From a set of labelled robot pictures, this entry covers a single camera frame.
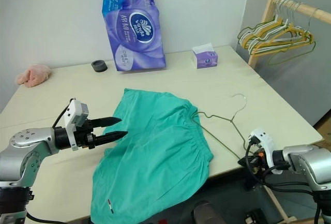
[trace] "pink cloth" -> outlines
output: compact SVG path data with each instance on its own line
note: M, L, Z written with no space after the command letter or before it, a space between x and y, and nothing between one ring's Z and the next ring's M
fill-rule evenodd
M51 69L46 65L31 65L24 73L16 78L17 84L24 84L26 87L36 86L48 79Z

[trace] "small purple box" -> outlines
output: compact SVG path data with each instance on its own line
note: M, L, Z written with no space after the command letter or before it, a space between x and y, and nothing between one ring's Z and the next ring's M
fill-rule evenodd
M192 48L197 69L217 66L218 55L211 43Z

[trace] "wooden rack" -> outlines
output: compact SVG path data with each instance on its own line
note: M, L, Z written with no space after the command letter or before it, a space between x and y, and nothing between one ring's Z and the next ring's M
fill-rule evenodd
M267 21L273 20L274 15L275 15L276 3L277 3L277 0L268 0L261 22L267 22ZM296 1L289 0L283 6L291 8L291 6L293 6L293 3L296 3ZM328 24L331 24L331 13L325 12L321 9L311 7L307 4L301 4L295 9L295 11L298 13L302 13L309 17L314 17L314 18L319 19ZM252 67L253 69L255 69L255 66L256 66L259 58L260 57L254 57L253 55L251 55L249 57L248 65L250 67Z

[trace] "white table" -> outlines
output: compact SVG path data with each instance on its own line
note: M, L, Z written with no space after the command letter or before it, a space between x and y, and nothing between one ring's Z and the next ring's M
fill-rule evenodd
M244 137L262 127L279 149L322 139L230 46L219 47L216 52L219 65L205 69L194 68L191 52L167 54L166 70L117 72L114 62L108 62L108 70L102 73L94 72L90 64L54 69L43 84L33 88L20 86L13 95L0 116L0 149L8 145L9 138L17 131L51 126L72 97L88 105L89 118L111 116L126 87L170 92L189 99L207 114L227 118L244 104L243 98L231 96L242 93L248 102L237 114L235 123ZM242 140L229 122L201 116L201 123L244 156ZM235 156L208 134L205 137L214 154L210 176L238 168ZM31 214L62 221L89 215L93 171L103 150L112 145L76 152L63 150L46 158L32 187L36 196L27 206Z

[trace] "robotic arm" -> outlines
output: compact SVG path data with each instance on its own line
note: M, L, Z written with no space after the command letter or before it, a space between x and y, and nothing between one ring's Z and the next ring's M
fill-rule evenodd
M64 115L65 127L55 127ZM59 150L95 146L124 137L126 131L101 136L92 132L95 127L107 127L121 121L107 117L88 120L87 105L72 99L53 127L22 130L11 137L8 147L0 152L0 224L21 224L26 217L25 206L34 196L32 187L44 158Z
M272 138L261 128L250 134L249 141L250 145L264 150L269 168L288 168L306 177L325 223L331 224L331 152L315 145L286 146L283 150L275 150ZM281 174L282 170L273 169L272 173Z

